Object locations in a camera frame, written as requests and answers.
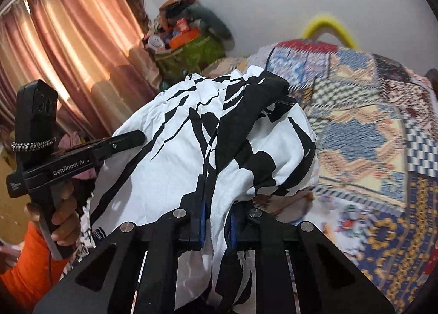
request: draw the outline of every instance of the hand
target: hand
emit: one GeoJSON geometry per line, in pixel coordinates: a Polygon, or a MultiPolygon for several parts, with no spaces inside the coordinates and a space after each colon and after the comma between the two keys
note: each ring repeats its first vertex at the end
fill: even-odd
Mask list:
{"type": "MultiPolygon", "coordinates": [[[[80,221],[75,209],[77,202],[72,197],[73,185],[66,182],[61,189],[61,197],[63,199],[58,210],[53,214],[52,223],[59,225],[52,233],[52,240],[61,246],[69,246],[76,243],[80,236],[80,221]]],[[[25,206],[25,213],[28,215],[35,228],[39,230],[39,217],[41,216],[38,207],[33,203],[28,203],[25,206]]]]}

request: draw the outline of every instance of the patterned bedsheet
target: patterned bedsheet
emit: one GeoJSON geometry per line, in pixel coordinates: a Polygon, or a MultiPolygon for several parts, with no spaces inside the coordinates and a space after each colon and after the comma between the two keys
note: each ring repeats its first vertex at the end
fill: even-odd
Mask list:
{"type": "Polygon", "coordinates": [[[247,61],[282,76],[317,133],[320,184],[259,196],[281,221],[316,224],[397,313],[438,261],[438,103],[428,79],[396,61],[303,40],[247,61]]]}

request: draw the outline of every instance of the black handle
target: black handle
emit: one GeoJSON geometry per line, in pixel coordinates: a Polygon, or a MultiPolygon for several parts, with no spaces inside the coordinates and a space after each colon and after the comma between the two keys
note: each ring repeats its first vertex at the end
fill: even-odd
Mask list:
{"type": "Polygon", "coordinates": [[[73,246],[60,246],[51,237],[52,233],[59,228],[52,223],[52,217],[62,202],[61,187],[62,183],[29,193],[31,201],[40,209],[42,215],[39,220],[41,233],[55,261],[69,258],[74,252],[73,246]]]}

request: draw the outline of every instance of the orange sleeve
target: orange sleeve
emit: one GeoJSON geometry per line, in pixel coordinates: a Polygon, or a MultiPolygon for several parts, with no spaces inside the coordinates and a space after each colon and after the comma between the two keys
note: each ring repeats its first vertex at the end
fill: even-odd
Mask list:
{"type": "MultiPolygon", "coordinates": [[[[17,265],[0,275],[9,293],[25,310],[32,310],[38,301],[52,288],[49,279],[50,251],[43,236],[29,222],[25,245],[17,265]]],[[[68,259],[51,259],[52,283],[59,281],[68,259]]]]}

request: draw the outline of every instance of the black and white shirt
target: black and white shirt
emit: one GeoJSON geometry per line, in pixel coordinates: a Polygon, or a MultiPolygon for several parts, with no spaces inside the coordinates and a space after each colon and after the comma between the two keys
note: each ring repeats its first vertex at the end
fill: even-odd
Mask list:
{"type": "MultiPolygon", "coordinates": [[[[178,208],[183,195],[196,191],[198,176],[204,177],[206,241],[202,251],[180,257],[175,308],[200,296],[210,279],[209,302],[220,304],[216,284],[235,200],[257,193],[293,196],[318,181],[316,135],[303,110],[276,103],[288,88],[286,80],[257,66],[216,79],[192,74],[115,132],[140,129],[146,142],[116,154],[100,170],[91,201],[95,240],[125,221],[138,226],[156,221],[178,208]]],[[[251,253],[239,258],[242,283],[232,294],[239,303],[234,310],[255,310],[254,258],[251,253]],[[245,288],[251,287],[249,294],[245,288]]]]}

